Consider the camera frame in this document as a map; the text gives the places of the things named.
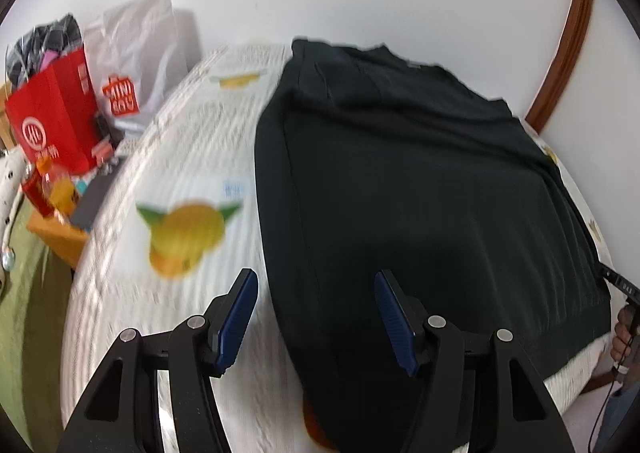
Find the person's right hand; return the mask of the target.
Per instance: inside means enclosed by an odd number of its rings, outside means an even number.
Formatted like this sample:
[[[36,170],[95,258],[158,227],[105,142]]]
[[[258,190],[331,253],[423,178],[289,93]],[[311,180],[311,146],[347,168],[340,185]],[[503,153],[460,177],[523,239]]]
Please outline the person's right hand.
[[[620,309],[617,323],[614,326],[611,357],[615,363],[623,363],[631,354],[631,342],[634,333],[630,332],[630,325],[634,318],[634,308],[630,305]]]

